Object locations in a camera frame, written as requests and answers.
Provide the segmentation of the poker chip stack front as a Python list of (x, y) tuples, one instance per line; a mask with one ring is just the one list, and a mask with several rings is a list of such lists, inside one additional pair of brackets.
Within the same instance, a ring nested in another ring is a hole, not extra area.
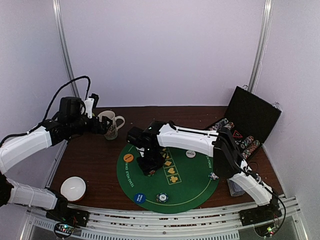
[(161, 192), (156, 195), (156, 201), (159, 203), (166, 203), (169, 200), (169, 195)]

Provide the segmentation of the poker chip stack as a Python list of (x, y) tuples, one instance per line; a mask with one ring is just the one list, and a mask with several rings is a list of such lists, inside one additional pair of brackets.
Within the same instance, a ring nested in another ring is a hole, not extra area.
[(156, 195), (156, 201), (159, 203), (166, 203), (169, 200), (169, 195), (161, 192)]
[(151, 177), (151, 176), (153, 176), (154, 174), (155, 174), (155, 170), (151, 170), (148, 174), (147, 174), (147, 176), (148, 177)]

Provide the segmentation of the poker chip stack edge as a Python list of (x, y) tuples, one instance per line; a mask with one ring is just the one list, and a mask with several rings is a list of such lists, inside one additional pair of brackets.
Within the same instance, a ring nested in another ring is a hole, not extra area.
[(212, 181), (215, 181), (215, 180), (219, 179), (219, 177), (214, 172), (209, 173), (208, 177)]

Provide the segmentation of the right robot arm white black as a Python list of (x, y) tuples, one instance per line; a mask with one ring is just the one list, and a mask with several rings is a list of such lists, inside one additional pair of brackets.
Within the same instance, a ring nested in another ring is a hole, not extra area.
[(126, 140), (140, 151), (137, 162), (146, 176), (163, 167), (163, 148), (191, 150), (211, 157), (214, 174), (232, 180), (253, 198), (259, 206), (256, 210), (259, 220), (266, 221), (276, 212), (277, 193), (257, 173), (251, 172), (231, 131), (225, 127), (219, 131), (199, 130), (177, 126), (172, 121), (153, 121), (146, 129), (132, 127)]

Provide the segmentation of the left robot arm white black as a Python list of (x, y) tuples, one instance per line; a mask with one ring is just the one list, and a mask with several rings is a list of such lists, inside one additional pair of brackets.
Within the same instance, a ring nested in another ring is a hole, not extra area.
[(104, 135), (112, 125), (108, 117), (80, 117), (69, 123), (47, 119), (35, 130), (14, 134), (10, 140), (0, 143), (0, 205), (25, 205), (51, 210), (61, 222), (72, 218), (72, 211), (66, 207), (67, 199), (49, 189), (19, 183), (6, 176), (6, 173), (21, 162), (30, 159), (74, 135), (89, 132)]

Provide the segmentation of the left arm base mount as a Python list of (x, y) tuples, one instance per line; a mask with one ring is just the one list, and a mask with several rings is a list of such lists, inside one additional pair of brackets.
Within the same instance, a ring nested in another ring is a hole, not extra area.
[(72, 227), (86, 227), (90, 213), (86, 210), (80, 210), (68, 207), (67, 202), (57, 203), (54, 209), (45, 210), (46, 217)]

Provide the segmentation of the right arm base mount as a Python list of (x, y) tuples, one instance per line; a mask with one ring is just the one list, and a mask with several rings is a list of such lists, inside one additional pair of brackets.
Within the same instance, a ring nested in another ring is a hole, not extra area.
[(273, 220), (275, 216), (281, 217), (283, 214), (276, 206), (258, 206), (239, 212), (239, 218), (242, 226), (255, 225), (262, 222)]

